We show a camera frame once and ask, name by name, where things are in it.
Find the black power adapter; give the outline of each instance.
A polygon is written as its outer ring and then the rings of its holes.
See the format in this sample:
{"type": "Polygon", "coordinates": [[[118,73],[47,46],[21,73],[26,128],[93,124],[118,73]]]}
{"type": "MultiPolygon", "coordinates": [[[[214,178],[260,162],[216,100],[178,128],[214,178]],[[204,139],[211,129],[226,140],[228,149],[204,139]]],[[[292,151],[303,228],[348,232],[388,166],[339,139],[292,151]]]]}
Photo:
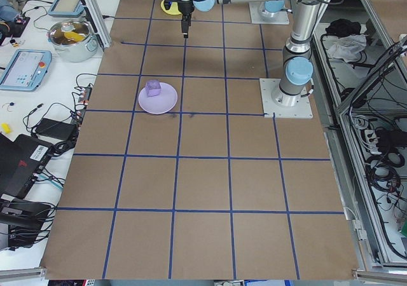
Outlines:
{"type": "Polygon", "coordinates": [[[36,134],[62,141],[70,140],[76,134],[75,124],[68,124],[54,119],[43,118],[36,126],[36,134]]]}

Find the cooking pot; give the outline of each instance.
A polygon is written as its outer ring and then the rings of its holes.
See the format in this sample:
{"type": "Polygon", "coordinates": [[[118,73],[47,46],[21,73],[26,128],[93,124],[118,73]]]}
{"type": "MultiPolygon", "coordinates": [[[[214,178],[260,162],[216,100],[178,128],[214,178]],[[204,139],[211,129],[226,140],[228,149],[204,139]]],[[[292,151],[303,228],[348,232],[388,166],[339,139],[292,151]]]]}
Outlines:
{"type": "Polygon", "coordinates": [[[68,19],[48,32],[55,51],[69,62],[82,62],[95,55],[98,43],[92,28],[82,19],[68,19]]]}

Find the metal mounting plate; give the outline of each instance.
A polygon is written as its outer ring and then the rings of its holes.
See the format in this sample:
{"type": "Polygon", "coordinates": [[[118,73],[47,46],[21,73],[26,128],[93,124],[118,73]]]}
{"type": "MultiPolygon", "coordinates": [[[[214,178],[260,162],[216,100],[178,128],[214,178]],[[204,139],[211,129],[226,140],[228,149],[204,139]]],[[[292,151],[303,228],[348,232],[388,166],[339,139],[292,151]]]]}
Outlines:
{"type": "Polygon", "coordinates": [[[261,101],[263,102],[263,112],[265,118],[291,118],[291,119],[312,119],[312,110],[308,97],[300,98],[294,107],[281,107],[272,100],[272,90],[280,83],[280,79],[261,78],[261,101]]]}
{"type": "Polygon", "coordinates": [[[250,16],[252,18],[252,24],[280,24],[287,25],[290,23],[286,11],[279,11],[272,18],[262,17],[259,13],[259,6],[261,2],[250,2],[250,16]]]}

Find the robotic arm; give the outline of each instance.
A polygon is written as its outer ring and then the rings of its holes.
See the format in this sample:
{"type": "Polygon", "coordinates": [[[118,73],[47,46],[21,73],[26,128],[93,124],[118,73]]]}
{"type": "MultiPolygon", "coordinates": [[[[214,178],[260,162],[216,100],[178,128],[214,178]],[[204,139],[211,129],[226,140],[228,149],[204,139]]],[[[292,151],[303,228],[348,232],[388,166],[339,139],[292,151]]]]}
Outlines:
{"type": "MultiPolygon", "coordinates": [[[[183,14],[181,30],[188,38],[191,25],[191,14],[194,9],[209,11],[217,4],[244,3],[252,1],[281,1],[281,0],[173,0],[178,3],[178,9],[183,14]]],[[[296,3],[294,24],[290,37],[283,49],[284,77],[279,88],[273,91],[276,104],[284,107],[294,106],[305,84],[311,78],[313,67],[310,58],[310,41],[322,0],[292,0],[296,3]]]]}

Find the yellow object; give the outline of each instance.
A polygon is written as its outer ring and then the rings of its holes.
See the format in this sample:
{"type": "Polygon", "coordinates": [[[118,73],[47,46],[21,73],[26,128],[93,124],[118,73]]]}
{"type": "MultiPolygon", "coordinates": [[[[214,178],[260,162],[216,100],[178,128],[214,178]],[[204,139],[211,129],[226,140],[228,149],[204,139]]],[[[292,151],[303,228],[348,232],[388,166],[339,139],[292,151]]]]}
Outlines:
{"type": "Polygon", "coordinates": [[[85,39],[84,36],[82,36],[81,34],[75,33],[73,31],[64,32],[64,36],[65,36],[66,39],[76,41],[77,43],[79,43],[79,42],[81,42],[82,40],[85,39]]]}
{"type": "Polygon", "coordinates": [[[11,128],[10,126],[8,126],[8,124],[6,123],[2,123],[1,124],[1,128],[3,129],[3,132],[8,135],[11,132],[11,128]]]}
{"type": "Polygon", "coordinates": [[[173,2],[170,6],[169,10],[166,10],[164,7],[164,0],[161,1],[161,9],[164,11],[164,13],[168,15],[180,15],[181,12],[178,10],[178,3],[173,2]]]}

